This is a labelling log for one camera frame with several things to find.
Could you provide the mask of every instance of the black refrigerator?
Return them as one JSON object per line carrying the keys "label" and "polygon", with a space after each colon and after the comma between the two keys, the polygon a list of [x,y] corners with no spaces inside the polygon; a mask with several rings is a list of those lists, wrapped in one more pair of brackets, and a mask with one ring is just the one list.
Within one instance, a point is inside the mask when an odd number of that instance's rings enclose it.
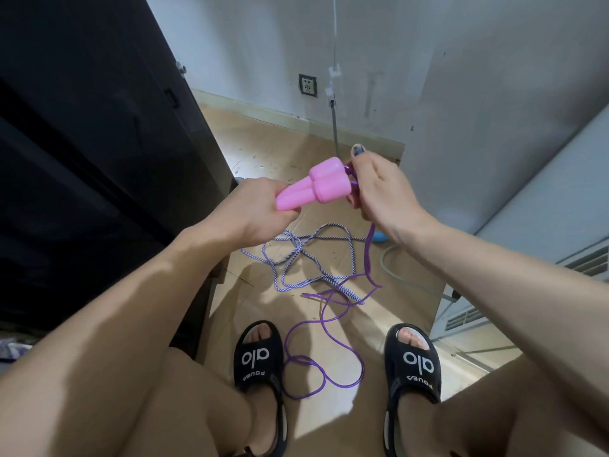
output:
{"label": "black refrigerator", "polygon": [[[2,0],[0,323],[52,330],[232,173],[146,0]],[[192,357],[217,266],[172,342]]]}

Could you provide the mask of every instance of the sandal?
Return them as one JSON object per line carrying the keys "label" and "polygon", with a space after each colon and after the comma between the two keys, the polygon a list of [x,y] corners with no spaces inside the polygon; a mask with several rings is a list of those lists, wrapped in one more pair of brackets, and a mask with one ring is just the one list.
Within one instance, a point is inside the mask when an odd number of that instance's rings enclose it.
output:
{"label": "sandal", "polygon": [[[429,350],[407,345],[398,340],[400,329],[407,327],[420,335],[429,345]],[[398,401],[406,392],[422,394],[431,404],[440,402],[442,372],[440,359],[434,345],[421,329],[411,324],[396,324],[385,338],[385,373],[389,387],[389,400],[385,413],[385,455],[396,457],[395,423]]]}
{"label": "sandal", "polygon": [[[269,338],[251,343],[243,343],[250,331],[259,324],[266,323],[270,327]],[[283,373],[283,343],[277,327],[269,321],[252,323],[241,334],[234,349],[233,376],[235,387],[246,392],[253,385],[267,384],[273,390],[277,400],[277,431],[275,432],[275,448],[266,456],[281,457],[285,453],[287,438],[287,419],[285,406],[281,396],[281,375]],[[253,456],[249,447],[245,449],[246,456]]]}

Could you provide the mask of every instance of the person's left hand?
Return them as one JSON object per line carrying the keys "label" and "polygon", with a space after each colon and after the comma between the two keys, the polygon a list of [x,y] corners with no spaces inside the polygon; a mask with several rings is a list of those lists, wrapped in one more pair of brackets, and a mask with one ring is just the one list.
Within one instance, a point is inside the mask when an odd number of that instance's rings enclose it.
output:
{"label": "person's left hand", "polygon": [[300,214],[300,208],[277,210],[275,198],[286,187],[287,183],[268,178],[243,180],[205,222],[226,234],[233,249],[268,242]]}

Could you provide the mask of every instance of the tile floor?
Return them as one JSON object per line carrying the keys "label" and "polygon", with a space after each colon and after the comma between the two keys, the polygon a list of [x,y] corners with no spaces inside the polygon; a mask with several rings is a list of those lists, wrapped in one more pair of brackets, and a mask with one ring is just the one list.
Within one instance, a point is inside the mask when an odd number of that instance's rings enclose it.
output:
{"label": "tile floor", "polygon": [[[308,170],[334,155],[332,141],[287,130],[210,107],[203,114],[216,137],[235,176],[268,176],[293,183]],[[341,147],[348,156],[349,147]],[[312,204],[290,225],[296,234],[314,232],[321,224],[338,222],[354,236],[365,236],[369,224],[346,201],[326,205]],[[330,235],[344,235],[338,228]],[[322,392],[302,401],[287,399],[289,446],[286,455],[383,455],[383,420],[387,386],[383,366],[383,343],[387,330],[395,323],[409,322],[429,332],[438,307],[438,299],[408,287],[382,271],[378,265],[388,244],[373,245],[370,253],[372,277],[383,286],[365,305],[353,308],[348,315],[328,324],[332,334],[354,347],[365,362],[365,376],[358,387],[339,389],[331,384]],[[274,242],[267,247],[272,258],[285,256],[289,242]],[[350,274],[350,253],[346,241],[314,241],[306,247],[333,274]],[[250,252],[260,256],[260,247]],[[357,270],[363,268],[363,244],[356,244]],[[405,252],[395,251],[387,260],[396,272],[427,286],[438,293],[444,283],[429,273]],[[315,264],[300,258],[287,275],[296,282],[319,275]],[[349,284],[359,295],[370,285],[365,278]],[[199,361],[232,381],[232,352],[241,332],[258,319],[273,321],[285,337],[296,323],[318,319],[321,306],[305,299],[301,292],[318,292],[327,288],[316,284],[299,291],[279,293],[273,287],[273,274],[265,264],[256,262],[239,251],[231,255],[224,284],[216,289],[209,321],[204,329]],[[336,308],[328,308],[326,314]],[[360,364],[347,350],[333,343],[321,327],[305,325],[298,329],[291,342],[292,353],[313,357],[328,375],[340,383],[351,383],[360,373]],[[302,394],[315,389],[321,375],[313,369],[289,366],[285,375],[289,391]],[[451,392],[463,388],[455,384]]]}

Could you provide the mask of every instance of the blue nail polish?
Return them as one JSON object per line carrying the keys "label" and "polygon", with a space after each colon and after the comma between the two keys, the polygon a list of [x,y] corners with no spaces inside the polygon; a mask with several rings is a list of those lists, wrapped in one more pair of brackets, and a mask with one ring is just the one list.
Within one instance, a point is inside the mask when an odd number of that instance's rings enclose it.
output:
{"label": "blue nail polish", "polygon": [[364,151],[365,151],[365,149],[364,149],[363,145],[356,144],[355,147],[353,148],[353,155],[360,155]]}

